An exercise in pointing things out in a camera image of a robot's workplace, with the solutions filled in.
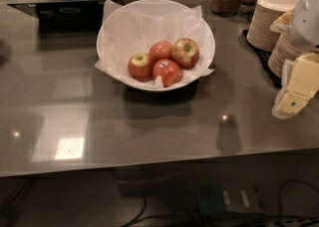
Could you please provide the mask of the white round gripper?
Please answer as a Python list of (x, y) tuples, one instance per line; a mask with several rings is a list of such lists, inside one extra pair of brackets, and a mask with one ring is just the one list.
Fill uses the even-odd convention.
[[(290, 31), (297, 48), (318, 52), (319, 0), (300, 0), (294, 11), (288, 10), (273, 21), (270, 30), (279, 34)], [(281, 85), (272, 114), (282, 119), (298, 115), (319, 92), (319, 55), (309, 53), (295, 61), (286, 60)]]

